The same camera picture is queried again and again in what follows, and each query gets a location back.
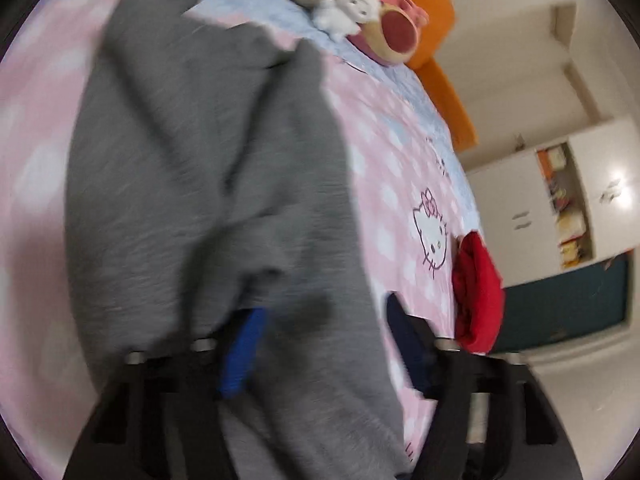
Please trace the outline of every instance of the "bed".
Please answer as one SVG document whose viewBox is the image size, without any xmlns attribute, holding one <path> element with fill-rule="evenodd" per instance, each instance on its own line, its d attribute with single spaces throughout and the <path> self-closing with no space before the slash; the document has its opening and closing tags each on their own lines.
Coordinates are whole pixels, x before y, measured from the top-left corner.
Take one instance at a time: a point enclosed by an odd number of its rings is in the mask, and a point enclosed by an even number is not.
<svg viewBox="0 0 640 480">
<path fill-rule="evenodd" d="M 62 478 L 95 401 L 68 302 L 63 197 L 92 53 L 117 1 L 40 0 L 0 64 L 0 414 L 44 480 Z M 408 387 L 382 309 L 397 290 L 412 314 L 453 336 L 454 240 L 479 218 L 446 124 L 413 72 L 333 43 L 289 0 L 203 0 L 193 12 L 225 26 L 260 23 L 283 48 L 309 38 L 321 49 L 406 449 L 417 456 L 433 407 Z M 433 256 L 418 231 L 427 210 L 446 224 Z"/>
</svg>

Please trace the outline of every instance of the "folded red garment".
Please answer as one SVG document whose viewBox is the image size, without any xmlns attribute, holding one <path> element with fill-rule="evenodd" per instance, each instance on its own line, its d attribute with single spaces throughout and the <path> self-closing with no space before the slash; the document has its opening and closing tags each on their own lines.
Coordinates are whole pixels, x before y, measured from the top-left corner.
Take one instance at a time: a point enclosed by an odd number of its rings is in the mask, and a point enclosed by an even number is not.
<svg viewBox="0 0 640 480">
<path fill-rule="evenodd" d="M 463 238 L 451 279 L 458 302 L 456 340 L 469 352 L 488 352 L 500 332 L 504 291 L 477 231 Z"/>
</svg>

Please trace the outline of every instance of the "gray fabric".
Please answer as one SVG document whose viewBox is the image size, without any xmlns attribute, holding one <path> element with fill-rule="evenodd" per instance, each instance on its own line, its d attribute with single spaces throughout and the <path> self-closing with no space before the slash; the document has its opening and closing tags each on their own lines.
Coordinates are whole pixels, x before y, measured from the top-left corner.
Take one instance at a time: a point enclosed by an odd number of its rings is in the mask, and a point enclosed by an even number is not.
<svg viewBox="0 0 640 480">
<path fill-rule="evenodd" d="M 121 0 L 72 141 L 72 306 L 98 387 L 131 349 L 162 354 L 179 313 L 203 336 L 270 310 L 255 371 L 223 409 L 241 480 L 389 480 L 402 413 L 360 261 L 337 123 L 307 41 Z"/>
</svg>

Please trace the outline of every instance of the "pink checkered bedding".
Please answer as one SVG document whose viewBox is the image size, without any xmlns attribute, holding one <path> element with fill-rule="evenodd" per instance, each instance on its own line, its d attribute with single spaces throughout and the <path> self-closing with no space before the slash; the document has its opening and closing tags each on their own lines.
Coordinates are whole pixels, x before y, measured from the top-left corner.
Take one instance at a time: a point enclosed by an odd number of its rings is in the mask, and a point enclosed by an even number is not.
<svg viewBox="0 0 640 480">
<path fill-rule="evenodd" d="M 117 0 L 49 0 L 0 65 L 0 410 L 45 480 L 62 477 L 95 393 L 69 309 L 63 244 L 66 157 L 100 31 Z M 227 25 L 244 21 L 228 16 Z M 284 47 L 295 40 L 272 30 Z M 453 334 L 452 240 L 464 234 L 442 160 L 412 106 L 325 55 L 324 91 L 350 153 L 362 257 L 417 455 L 433 405 L 407 386 L 386 332 L 397 290 L 412 314 Z"/>
</svg>

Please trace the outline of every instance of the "white stuffed animal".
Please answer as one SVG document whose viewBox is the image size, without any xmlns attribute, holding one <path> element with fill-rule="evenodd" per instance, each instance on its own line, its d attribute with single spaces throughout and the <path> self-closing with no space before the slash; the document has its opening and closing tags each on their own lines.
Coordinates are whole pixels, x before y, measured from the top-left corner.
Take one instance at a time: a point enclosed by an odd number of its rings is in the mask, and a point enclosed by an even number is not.
<svg viewBox="0 0 640 480">
<path fill-rule="evenodd" d="M 334 41 L 358 34 L 359 23 L 380 18 L 380 0 L 320 0 L 314 9 L 313 22 Z"/>
</svg>

